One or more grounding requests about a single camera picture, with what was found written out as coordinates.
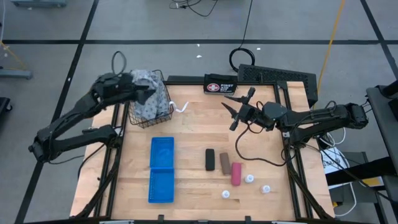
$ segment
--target pink object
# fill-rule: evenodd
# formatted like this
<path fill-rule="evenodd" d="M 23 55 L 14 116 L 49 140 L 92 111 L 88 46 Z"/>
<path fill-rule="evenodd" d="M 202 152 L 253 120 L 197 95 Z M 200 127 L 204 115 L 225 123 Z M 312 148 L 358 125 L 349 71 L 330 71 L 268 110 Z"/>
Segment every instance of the pink object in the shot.
<path fill-rule="evenodd" d="M 231 184 L 233 186 L 241 185 L 241 176 L 242 176 L 242 164 L 238 162 L 232 163 L 232 175 L 231 175 Z"/>

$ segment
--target black cable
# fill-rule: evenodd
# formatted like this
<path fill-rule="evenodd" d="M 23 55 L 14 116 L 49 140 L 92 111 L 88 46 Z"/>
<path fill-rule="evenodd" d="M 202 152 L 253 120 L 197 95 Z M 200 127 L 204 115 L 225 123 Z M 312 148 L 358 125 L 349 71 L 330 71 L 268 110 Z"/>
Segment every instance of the black cable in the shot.
<path fill-rule="evenodd" d="M 122 126 L 116 126 L 113 129 L 117 129 L 117 128 L 122 128 Z M 120 132 L 119 132 L 117 138 L 120 137 L 121 133 L 122 133 L 122 129 L 120 129 Z M 104 146 L 105 146 L 105 143 L 102 144 L 99 148 L 97 148 L 94 152 L 92 152 L 85 160 L 83 160 L 83 162 L 80 164 L 80 167 L 79 167 L 78 172 L 77 172 L 77 179 L 79 179 L 81 168 L 83 168 L 83 165 L 87 162 L 87 160 L 89 158 L 91 158 L 92 156 L 94 156 Z"/>
<path fill-rule="evenodd" d="M 51 162 L 51 161 L 49 161 L 49 164 L 51 164 L 51 165 L 59 165 L 59 164 L 66 163 L 66 162 L 69 162 L 69 161 L 74 160 L 74 159 L 77 159 L 77 158 L 81 158 L 81 157 L 83 157 L 83 156 L 85 156 L 85 155 L 75 156 L 75 157 L 72 157 L 72 158 L 67 159 L 67 160 L 65 160 L 65 161 L 62 161 L 62 162 Z"/>
<path fill-rule="evenodd" d="M 249 131 L 250 132 L 252 132 L 252 133 L 254 133 L 254 134 L 260 134 L 261 132 L 262 132 L 262 130 L 264 130 L 264 128 L 261 128 L 261 130 L 260 131 L 253 131 L 251 128 L 250 128 L 250 126 L 252 125 L 252 124 L 254 124 L 254 122 L 256 122 L 256 119 L 253 121 L 253 122 L 251 122 L 250 123 L 250 125 L 249 125 Z"/>
<path fill-rule="evenodd" d="M 331 152 L 331 153 L 333 153 L 333 154 L 339 156 L 339 154 L 338 154 L 337 152 L 332 151 L 331 149 L 324 149 L 324 150 L 327 150 L 327 151 L 329 151 L 329 152 Z M 348 161 L 354 162 L 354 163 L 356 163 L 356 164 L 358 164 L 358 165 L 361 165 L 361 164 L 362 164 L 362 163 L 356 162 L 356 161 L 354 161 L 354 160 L 352 160 L 352 159 L 348 159 L 348 158 L 345 158 L 345 159 L 348 160 Z"/>
<path fill-rule="evenodd" d="M 284 152 L 285 152 L 285 149 L 283 148 L 283 149 L 281 150 L 281 152 L 280 152 L 280 157 L 282 158 L 283 161 L 286 160 L 285 157 L 284 157 Z"/>
<path fill-rule="evenodd" d="M 199 16 L 208 17 L 208 16 L 210 16 L 211 12 L 213 12 L 213 9 L 216 7 L 216 5 L 217 5 L 217 3 L 218 3 L 218 0 L 216 0 L 216 1 L 214 2 L 213 7 L 211 8 L 210 12 L 209 12 L 207 15 L 200 14 L 199 12 L 196 12 L 195 10 L 192 9 L 191 6 L 194 6 L 194 5 L 198 4 L 199 2 L 201 2 L 201 0 L 199 0 L 199 1 L 196 2 L 195 4 L 190 5 L 190 4 L 189 4 L 189 1 L 188 1 L 188 2 L 187 2 L 187 6 L 188 6 L 189 9 L 191 9 L 192 12 L 198 14 Z"/>
<path fill-rule="evenodd" d="M 317 148 L 315 148 L 315 147 L 313 147 L 313 146 L 310 146 L 310 147 L 312 147 L 312 148 L 318 150 L 318 152 L 321 153 L 321 151 L 320 151 L 319 149 L 317 149 Z M 354 180 L 360 182 L 361 184 L 363 184 L 363 185 L 366 186 L 367 188 L 371 189 L 375 194 L 378 194 L 380 197 L 382 197 L 382 198 L 384 198 L 384 199 L 387 199 L 387 200 L 390 201 L 391 203 L 397 203 L 396 201 L 393 201 L 391 198 L 385 196 L 384 194 L 378 192 L 377 190 L 374 190 L 374 189 L 373 189 L 372 187 L 370 187 L 368 184 L 365 184 L 361 179 L 357 178 L 354 174 L 352 174 L 350 171 L 346 170 L 346 168 L 344 168 L 342 165 L 340 165 L 340 163 L 338 163 L 338 162 L 336 162 L 334 159 L 332 159 L 327 153 L 325 153 L 325 155 L 326 155 L 327 157 L 329 157 L 329 159 L 330 159 L 331 161 L 333 161 L 335 164 L 337 164 L 337 166 L 340 167 L 340 169 L 341 169 L 342 171 L 344 171 L 346 174 L 348 174 L 348 175 L 349 175 L 350 177 L 352 177 Z"/>
<path fill-rule="evenodd" d="M 235 52 L 237 52 L 237 51 L 246 52 L 246 53 L 250 56 L 250 58 L 251 58 L 251 65 L 254 65 L 255 62 L 256 62 L 256 58 L 255 58 L 253 52 L 251 52 L 251 50 L 249 50 L 249 49 L 244 49 L 244 48 L 242 48 L 242 45 L 243 45 L 243 43 L 244 43 L 244 38 L 246 37 L 246 31 L 247 31 L 247 29 L 248 29 L 248 24 L 249 24 L 249 18 L 250 18 L 250 12 L 251 12 L 251 6 L 252 6 L 252 4 L 253 4 L 253 0 L 251 0 L 251 2 L 250 2 L 249 14 L 248 14 L 248 19 L 247 19 L 247 21 L 246 21 L 246 26 L 245 26 L 245 28 L 244 28 L 244 34 L 243 34 L 242 43 L 241 43 L 241 45 L 240 45 L 238 48 L 232 50 L 231 53 L 229 53 L 229 65 L 232 67 L 232 69 L 233 69 L 235 72 L 238 72 L 239 69 L 236 68 L 236 67 L 234 66 L 234 64 L 232 63 L 232 56 L 233 56 L 233 55 L 235 54 Z"/>
<path fill-rule="evenodd" d="M 99 107 L 101 107 L 102 106 L 102 104 L 101 103 L 99 103 L 98 105 L 96 105 L 95 106 L 95 108 L 93 109 L 93 111 L 96 111 Z M 70 114 L 70 115 L 68 115 L 67 117 L 65 117 L 65 118 L 63 118 L 62 119 L 62 121 L 61 122 L 59 122 L 59 124 L 54 128 L 54 130 L 51 132 L 51 135 L 50 135 L 50 139 L 49 139 L 49 158 L 48 159 L 51 159 L 52 158 L 52 153 L 53 153 L 53 151 L 52 151 L 52 141 L 53 141 L 53 134 L 54 134 L 54 132 L 64 123 L 64 122 L 66 122 L 66 121 L 68 121 L 68 119 L 69 118 L 71 118 L 72 116 L 75 116 L 75 115 L 79 115 L 80 113 L 72 113 L 72 114 Z"/>
<path fill-rule="evenodd" d="M 114 58 L 117 56 L 117 54 L 119 54 L 119 55 L 122 56 L 122 58 L 123 58 L 123 67 L 122 67 L 122 70 L 121 70 L 119 73 L 114 72 Z M 120 74 L 122 74 L 122 73 L 124 72 L 124 69 L 126 69 L 126 65 L 127 65 L 126 56 L 124 56 L 124 54 L 123 54 L 121 51 L 118 50 L 117 52 L 113 53 L 112 61 L 111 61 L 111 68 L 112 68 L 112 72 L 113 72 L 115 75 L 120 75 Z"/>
<path fill-rule="evenodd" d="M 369 98 L 366 99 L 365 103 L 361 104 L 361 106 L 365 105 L 366 103 L 369 103 Z"/>
<path fill-rule="evenodd" d="M 277 167 L 282 167 L 282 166 L 286 165 L 286 163 L 288 163 L 289 161 L 291 161 L 291 160 L 296 156 L 296 155 L 294 154 L 293 157 L 290 157 L 289 159 L 285 160 L 285 162 L 282 163 L 282 164 L 276 164 L 276 163 L 271 162 L 271 161 L 269 161 L 269 160 L 267 160 L 267 159 L 258 158 L 258 157 L 257 157 L 257 158 L 246 158 L 246 157 L 243 157 L 242 154 L 239 152 L 239 149 L 238 149 L 238 142 L 239 142 L 239 140 L 241 139 L 241 137 L 242 137 L 247 131 L 249 131 L 250 124 L 247 124 L 247 126 L 248 126 L 248 127 L 238 136 L 238 138 L 237 138 L 236 141 L 235 141 L 235 150 L 236 150 L 236 152 L 238 153 L 238 156 L 239 156 L 241 159 L 246 160 L 246 161 L 257 161 L 257 160 L 259 160 L 259 161 L 264 161 L 264 162 L 266 162 L 266 163 L 269 163 L 269 164 L 274 165 L 274 166 L 277 166 Z"/>
<path fill-rule="evenodd" d="M 83 162 L 80 164 L 80 167 L 79 167 L 79 169 L 77 171 L 77 179 L 79 179 L 81 168 L 83 168 L 83 165 L 87 162 L 87 160 L 89 158 L 91 158 L 92 156 L 94 156 L 94 154 L 96 154 L 104 146 L 105 146 L 105 143 L 102 144 L 99 148 L 97 148 L 94 152 L 92 152 L 85 160 L 83 160 Z"/>
<path fill-rule="evenodd" d="M 334 100 L 329 101 L 329 103 L 325 106 L 325 109 L 328 108 L 331 103 L 333 103 L 333 111 L 334 111 L 337 107 L 337 103 Z"/>
<path fill-rule="evenodd" d="M 257 107 L 257 109 L 259 109 L 259 110 L 262 110 L 262 107 L 264 106 L 264 104 L 261 102 L 261 101 L 257 101 L 256 102 L 256 107 Z"/>

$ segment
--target black floor stripe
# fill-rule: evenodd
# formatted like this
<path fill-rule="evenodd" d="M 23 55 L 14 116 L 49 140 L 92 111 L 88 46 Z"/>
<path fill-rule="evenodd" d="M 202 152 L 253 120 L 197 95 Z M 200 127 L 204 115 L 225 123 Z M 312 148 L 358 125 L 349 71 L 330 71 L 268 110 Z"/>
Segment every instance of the black floor stripe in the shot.
<path fill-rule="evenodd" d="M 366 15 L 368 16 L 369 22 L 372 25 L 373 31 L 376 34 L 377 39 L 381 42 L 381 48 L 383 49 L 384 55 L 386 55 L 388 64 L 390 65 L 391 70 L 392 70 L 393 74 L 395 75 L 395 77 L 398 78 L 398 67 L 397 67 L 394 57 L 392 56 L 392 54 L 390 52 L 390 49 L 387 46 L 388 41 L 384 40 L 384 37 L 381 34 L 379 26 L 377 25 L 376 20 L 374 19 L 367 2 L 365 0 L 361 0 L 361 4 L 362 4 L 363 9 L 365 10 Z M 391 41 L 390 44 L 393 44 L 393 43 L 396 44 L 396 40 Z"/>
<path fill-rule="evenodd" d="M 84 40 L 84 44 L 240 44 L 238 39 Z M 80 40 L 3 40 L 5 44 L 79 44 Z M 329 40 L 245 40 L 244 44 L 327 45 Z M 398 44 L 398 40 L 334 40 L 333 45 Z"/>
<path fill-rule="evenodd" d="M 75 73 L 79 58 L 80 58 L 81 50 L 83 49 L 83 46 L 84 46 L 84 40 L 86 40 L 86 38 L 87 38 L 88 30 L 90 29 L 91 22 L 93 21 L 94 14 L 95 14 L 96 8 L 98 6 L 98 1 L 99 0 L 93 1 L 93 5 L 91 7 L 90 13 L 88 14 L 86 25 L 85 25 L 85 28 L 83 29 L 83 33 L 81 34 L 80 43 L 78 44 L 75 56 L 72 60 L 72 64 L 70 65 L 67 78 L 65 79 L 65 83 L 63 84 L 62 92 L 61 92 L 60 98 L 58 100 L 57 107 L 55 108 L 55 112 L 52 117 L 52 122 L 54 122 L 56 119 L 58 119 L 61 115 L 62 108 L 65 103 L 65 99 L 67 97 L 68 90 L 70 87 L 70 83 L 72 82 L 72 78 Z M 24 198 L 22 200 L 21 207 L 19 208 L 15 223 L 23 223 L 24 222 L 26 213 L 29 209 L 29 205 L 30 205 L 30 202 L 31 202 L 33 194 L 34 194 L 34 191 L 36 189 L 37 182 L 39 181 L 39 177 L 40 177 L 40 173 L 41 173 L 42 169 L 43 169 L 43 164 L 39 163 L 39 162 L 36 163 L 32 177 L 30 178 L 30 181 L 28 184 L 28 188 L 26 189 Z"/>

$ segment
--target white plastic piece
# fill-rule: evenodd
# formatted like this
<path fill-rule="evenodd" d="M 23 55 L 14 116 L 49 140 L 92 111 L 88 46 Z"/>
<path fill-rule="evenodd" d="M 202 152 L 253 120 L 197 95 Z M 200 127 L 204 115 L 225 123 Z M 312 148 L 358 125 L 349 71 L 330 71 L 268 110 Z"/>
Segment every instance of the white plastic piece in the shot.
<path fill-rule="evenodd" d="M 221 196 L 222 196 L 224 199 L 229 198 L 229 191 L 224 190 L 223 193 L 221 194 Z"/>
<path fill-rule="evenodd" d="M 245 181 L 246 183 L 250 184 L 251 182 L 254 181 L 254 176 L 251 175 L 251 174 L 249 174 L 249 175 L 247 175 L 247 176 L 244 178 L 244 181 Z"/>
<path fill-rule="evenodd" d="M 186 102 L 186 103 L 184 104 L 184 107 L 183 107 L 182 109 L 179 110 L 179 109 L 177 108 L 177 105 L 176 105 L 173 101 L 170 101 L 170 102 L 169 102 L 169 105 L 173 105 L 173 106 L 174 106 L 174 109 L 176 110 L 176 112 L 179 112 L 179 113 L 184 112 L 185 109 L 187 109 L 188 104 L 189 104 L 189 102 Z"/>
<path fill-rule="evenodd" d="M 269 192 L 271 192 L 271 187 L 270 186 L 264 185 L 264 186 L 261 187 L 261 193 L 267 194 Z"/>

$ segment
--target gray floor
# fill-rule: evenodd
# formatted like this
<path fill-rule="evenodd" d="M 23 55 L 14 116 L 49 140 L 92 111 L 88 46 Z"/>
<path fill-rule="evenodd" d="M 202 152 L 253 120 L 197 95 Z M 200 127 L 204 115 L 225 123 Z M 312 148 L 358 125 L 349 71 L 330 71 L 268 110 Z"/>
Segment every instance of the gray floor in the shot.
<path fill-rule="evenodd" d="M 198 17 L 187 10 L 169 9 L 168 0 L 100 0 L 88 39 L 240 39 L 249 1 L 220 0 L 212 15 Z M 385 39 L 398 39 L 398 1 L 367 0 Z M 81 36 L 92 1 L 69 0 L 63 9 L 17 8 L 7 1 L 4 39 L 72 39 Z M 198 10 L 206 12 L 213 1 L 204 0 Z M 330 38 L 339 1 L 254 0 L 247 39 Z M 376 40 L 359 0 L 346 2 L 336 39 Z M 10 45 L 34 72 L 31 80 L 0 79 L 0 96 L 12 99 L 14 110 L 0 129 L 0 223 L 12 223 L 21 205 L 35 159 L 27 150 L 38 129 L 52 119 L 76 45 Z M 113 52 L 122 50 L 127 69 L 161 69 L 168 75 L 202 76 L 204 73 L 234 74 L 228 55 L 237 45 L 85 45 L 73 77 L 64 111 L 86 93 L 93 80 L 110 71 Z M 256 55 L 256 65 L 319 75 L 327 45 L 245 45 Z M 389 46 L 398 57 L 398 46 Z M 0 62 L 16 67 L 8 56 Z M 249 63 L 237 54 L 234 63 Z M 364 103 L 365 89 L 395 80 L 380 45 L 334 45 L 328 61 L 318 107 L 330 100 Z M 90 126 L 84 121 L 66 135 Z M 365 151 L 370 160 L 387 155 L 372 114 L 367 128 L 348 130 L 342 151 Z M 83 154 L 68 152 L 59 160 Z M 30 205 L 26 222 L 67 218 L 76 187 L 81 159 L 59 166 L 46 164 Z M 387 212 L 395 222 L 390 206 Z M 343 213 L 349 205 L 337 208 Z M 342 218 L 377 223 L 373 205 L 358 205 Z"/>

